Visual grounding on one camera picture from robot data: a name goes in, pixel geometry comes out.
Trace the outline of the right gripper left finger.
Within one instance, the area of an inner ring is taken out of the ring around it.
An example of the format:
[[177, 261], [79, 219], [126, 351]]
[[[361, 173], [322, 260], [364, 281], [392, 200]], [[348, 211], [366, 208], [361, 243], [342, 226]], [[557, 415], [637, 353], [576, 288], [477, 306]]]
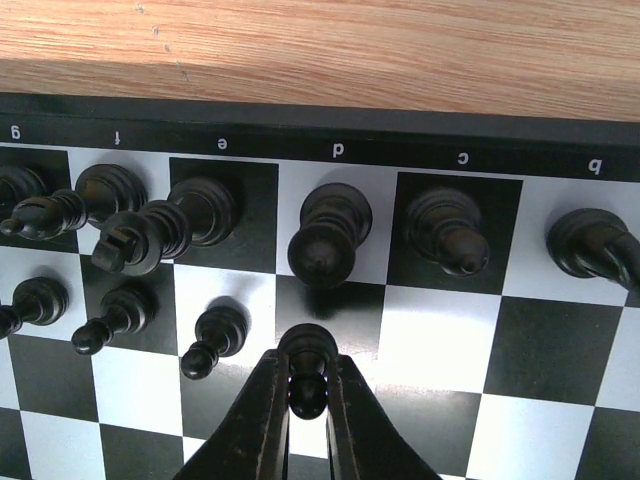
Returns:
[[225, 418], [177, 479], [285, 479], [289, 447], [289, 360], [266, 351]]

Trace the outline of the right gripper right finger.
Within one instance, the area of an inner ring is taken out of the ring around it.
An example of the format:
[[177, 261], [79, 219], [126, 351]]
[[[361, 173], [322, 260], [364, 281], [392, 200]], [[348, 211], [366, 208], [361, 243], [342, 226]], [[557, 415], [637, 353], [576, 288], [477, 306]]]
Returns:
[[389, 420], [351, 357], [328, 364], [327, 440], [333, 479], [437, 479]]

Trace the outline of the black pawn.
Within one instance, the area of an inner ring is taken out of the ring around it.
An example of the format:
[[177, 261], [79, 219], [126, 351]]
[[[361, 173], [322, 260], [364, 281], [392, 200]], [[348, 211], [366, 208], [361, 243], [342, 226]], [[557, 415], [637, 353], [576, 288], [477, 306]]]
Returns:
[[89, 319], [71, 337], [71, 344], [80, 355], [98, 353], [116, 336], [144, 331], [155, 319], [159, 304], [147, 286], [125, 282], [102, 297], [100, 308], [100, 315]]
[[288, 405], [302, 420], [318, 418], [327, 406], [328, 365], [338, 355], [331, 333], [324, 327], [303, 323], [282, 336], [278, 351], [288, 359]]
[[59, 320], [69, 307], [66, 287], [56, 279], [34, 277], [19, 283], [12, 303], [1, 305], [1, 338], [17, 332], [24, 324], [47, 326]]
[[215, 298], [196, 321], [196, 341], [181, 358], [181, 373], [190, 380], [206, 378], [221, 358], [242, 350], [249, 331], [250, 315], [239, 301], [230, 296]]

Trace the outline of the black magnetic chess board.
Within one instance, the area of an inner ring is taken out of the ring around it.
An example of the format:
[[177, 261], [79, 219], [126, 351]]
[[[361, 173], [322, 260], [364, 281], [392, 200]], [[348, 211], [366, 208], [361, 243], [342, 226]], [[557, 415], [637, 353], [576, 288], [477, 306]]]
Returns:
[[[570, 276], [546, 247], [553, 223], [583, 208], [639, 240], [637, 122], [2, 95], [1, 166], [36, 170], [48, 196], [95, 164], [138, 175], [145, 204], [215, 178], [237, 225], [138, 277], [93, 265], [89, 224], [42, 241], [1, 232], [1, 305], [34, 277], [70, 300], [55, 323], [1, 338], [3, 478], [176, 478], [262, 355], [303, 323], [331, 333], [437, 479], [638, 477], [639, 291]], [[305, 198], [334, 182], [365, 195], [373, 223], [346, 281], [315, 289], [287, 250]], [[479, 206], [490, 258], [475, 275], [449, 275], [404, 240], [407, 206], [436, 187]], [[155, 293], [155, 319], [76, 353], [75, 330], [125, 282]], [[248, 310], [245, 345], [187, 379], [196, 321], [222, 296]], [[316, 419], [289, 407], [285, 479], [333, 479], [327, 417], [328, 392]]]

